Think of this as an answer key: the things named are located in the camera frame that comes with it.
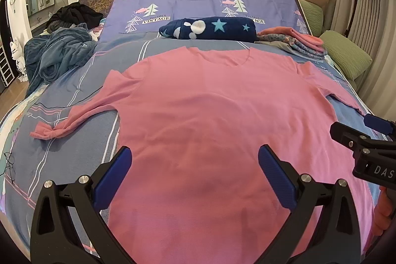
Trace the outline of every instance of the pink folded cloth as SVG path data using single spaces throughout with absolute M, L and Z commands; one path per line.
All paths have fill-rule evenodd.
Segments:
M 261 32 L 257 33 L 257 35 L 266 35 L 266 34 L 285 34 L 288 36 L 292 36 L 298 39 L 300 42 L 302 42 L 302 44 L 304 44 L 305 46 L 308 46 L 319 52 L 324 52 L 324 49 L 322 47 L 323 41 L 319 37 L 311 36 L 308 34 L 300 34 L 291 27 L 284 27 L 284 26 L 271 27 L 271 28 L 263 29 Z

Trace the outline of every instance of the bed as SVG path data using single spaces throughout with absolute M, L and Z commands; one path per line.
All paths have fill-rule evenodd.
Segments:
M 254 20 L 256 30 L 267 27 L 288 26 L 300 33 L 311 34 L 309 24 L 298 0 L 80 0 L 106 14 L 94 56 L 79 69 L 60 77 L 48 87 L 42 86 L 29 98 L 13 107 L 1 122 L 0 169 L 5 167 L 5 156 L 11 152 L 15 177 L 0 177 L 2 183 L 1 211 L 15 228 L 22 243 L 29 247 L 30 225 L 35 201 L 43 183 L 53 179 L 56 183 L 75 181 L 81 174 L 91 174 L 99 164 L 109 161 L 117 150 L 119 116 L 107 111 L 92 116 L 65 138 L 33 139 L 29 133 L 41 120 L 54 126 L 67 118 L 71 107 L 92 98 L 103 85 L 110 70 L 124 71 L 132 64 L 149 56 L 181 46 L 200 50 L 240 50 L 250 46 L 286 55 L 298 63 L 307 60 L 278 48 L 237 41 L 179 40 L 164 38 L 158 28 L 170 20 L 184 17 L 240 16 Z M 339 83 L 367 112 L 342 71 L 327 62 L 315 66 L 334 82 Z M 338 121 L 351 126 L 372 138 L 383 139 L 364 126 L 363 117 L 332 97 Z M 375 202 L 379 189 L 369 184 Z M 102 211 L 105 221 L 108 210 Z M 72 213 L 80 239 L 87 251 L 95 253 L 76 213 Z

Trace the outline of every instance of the pink cloud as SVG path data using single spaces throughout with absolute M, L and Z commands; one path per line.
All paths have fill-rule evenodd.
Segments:
M 232 0 L 224 0 L 222 3 L 227 5 L 235 5 L 235 3 Z
M 140 14 L 140 13 L 145 12 L 146 10 L 147 10 L 147 8 L 140 8 L 140 9 L 138 9 L 135 13 L 136 13 L 136 14 Z

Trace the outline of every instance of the light blue star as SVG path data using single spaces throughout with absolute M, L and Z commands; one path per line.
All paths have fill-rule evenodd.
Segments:
M 221 30 L 223 33 L 225 33 L 225 32 L 224 32 L 223 26 L 224 26 L 225 24 L 227 24 L 227 23 L 221 22 L 221 21 L 220 21 L 220 18 L 217 20 L 217 22 L 213 22 L 212 24 L 215 26 L 215 32 L 219 29 L 219 30 Z
M 166 31 L 167 31 L 167 29 L 165 29 L 165 31 L 164 31 L 163 33 L 160 32 L 160 34 L 161 34 L 162 36 L 164 36 L 164 37 L 171 38 L 171 35 L 168 35 L 168 34 L 166 33 Z

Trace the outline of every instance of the human hand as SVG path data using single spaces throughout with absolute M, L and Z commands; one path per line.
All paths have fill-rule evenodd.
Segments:
M 378 203 L 374 209 L 374 219 L 371 224 L 371 231 L 374 236 L 381 236 L 384 230 L 387 230 L 391 224 L 390 215 L 392 213 L 392 201 L 387 196 L 387 189 L 380 186 Z

